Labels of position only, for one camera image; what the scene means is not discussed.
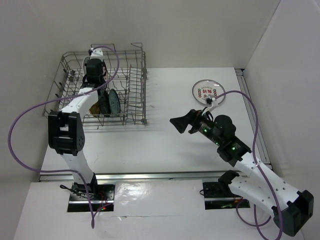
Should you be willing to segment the blue floral plate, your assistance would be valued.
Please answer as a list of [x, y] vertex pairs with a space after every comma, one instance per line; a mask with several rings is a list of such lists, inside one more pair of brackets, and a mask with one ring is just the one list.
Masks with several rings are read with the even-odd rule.
[[121, 103], [117, 92], [112, 88], [109, 92], [109, 105], [111, 113], [118, 115], [121, 113]]

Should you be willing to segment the yellow patterned plate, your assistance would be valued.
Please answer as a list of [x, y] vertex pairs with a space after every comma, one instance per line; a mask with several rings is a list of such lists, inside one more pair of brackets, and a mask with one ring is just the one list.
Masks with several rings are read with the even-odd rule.
[[91, 108], [89, 109], [89, 113], [95, 117], [98, 118], [101, 114], [100, 108], [99, 108], [99, 104], [95, 103], [94, 105], [91, 106]]

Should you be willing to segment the black plate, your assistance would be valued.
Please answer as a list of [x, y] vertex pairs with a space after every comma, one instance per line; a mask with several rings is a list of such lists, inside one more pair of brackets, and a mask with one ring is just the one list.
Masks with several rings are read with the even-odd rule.
[[98, 107], [100, 110], [100, 113], [108, 118], [111, 115], [111, 108], [110, 108], [110, 102], [109, 102], [109, 95], [106, 91], [101, 93], [101, 95], [98, 98]]

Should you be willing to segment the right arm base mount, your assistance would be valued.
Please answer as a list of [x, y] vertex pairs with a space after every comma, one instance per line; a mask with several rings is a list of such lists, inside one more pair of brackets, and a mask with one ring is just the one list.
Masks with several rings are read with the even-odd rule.
[[248, 200], [242, 196], [223, 191], [217, 178], [202, 181], [202, 189], [199, 194], [204, 198], [205, 210], [229, 210], [238, 208], [250, 208]]

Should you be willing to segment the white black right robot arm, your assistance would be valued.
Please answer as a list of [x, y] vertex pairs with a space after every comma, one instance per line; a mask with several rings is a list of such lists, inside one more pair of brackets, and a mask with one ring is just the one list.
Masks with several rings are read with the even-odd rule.
[[272, 218], [282, 233], [294, 237], [313, 216], [314, 196], [288, 184], [253, 154], [250, 147], [236, 135], [236, 126], [227, 115], [210, 119], [202, 110], [190, 110], [186, 115], [171, 118], [170, 123], [184, 133], [188, 126], [190, 134], [200, 133], [217, 145], [221, 159], [244, 173], [247, 179], [228, 170], [218, 179], [218, 190], [223, 196], [242, 196], [258, 206]]

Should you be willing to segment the white plate red characters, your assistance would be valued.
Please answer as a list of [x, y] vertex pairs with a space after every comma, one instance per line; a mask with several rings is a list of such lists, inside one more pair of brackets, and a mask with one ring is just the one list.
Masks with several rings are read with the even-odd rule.
[[206, 97], [217, 97], [225, 92], [225, 88], [220, 83], [211, 79], [202, 79], [197, 81], [191, 90], [192, 96], [196, 102], [202, 106], [206, 105]]

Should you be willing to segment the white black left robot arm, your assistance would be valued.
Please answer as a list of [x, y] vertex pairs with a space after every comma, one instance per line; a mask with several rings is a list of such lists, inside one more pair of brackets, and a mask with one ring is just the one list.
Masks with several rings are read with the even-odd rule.
[[60, 111], [48, 115], [48, 144], [61, 155], [72, 170], [73, 188], [86, 199], [92, 200], [99, 193], [95, 173], [90, 169], [83, 152], [85, 133], [82, 119], [89, 109], [98, 102], [100, 90], [89, 91], [105, 83], [106, 68], [101, 58], [90, 58], [86, 63], [86, 74], [79, 90], [79, 97]]

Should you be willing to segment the green red ring plate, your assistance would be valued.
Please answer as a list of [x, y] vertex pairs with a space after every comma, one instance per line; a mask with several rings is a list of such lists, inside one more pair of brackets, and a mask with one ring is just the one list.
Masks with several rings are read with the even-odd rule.
[[87, 57], [85, 57], [85, 58], [83, 59], [83, 61], [82, 61], [82, 67], [83, 67], [83, 68], [85, 68], [86, 63], [87, 63], [89, 60], [90, 60], [90, 57], [89, 57], [89, 56], [87, 56]]

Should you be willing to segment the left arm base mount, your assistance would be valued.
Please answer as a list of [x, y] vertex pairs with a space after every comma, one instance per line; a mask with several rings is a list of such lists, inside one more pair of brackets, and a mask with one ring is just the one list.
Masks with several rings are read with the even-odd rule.
[[[63, 184], [59, 186], [63, 190], [70, 192], [68, 200], [68, 213], [90, 212], [90, 207], [85, 192], [76, 191], [75, 187], [67, 187]], [[115, 184], [101, 184], [97, 186], [97, 193], [89, 193], [93, 212], [98, 209], [100, 212], [114, 211]]]

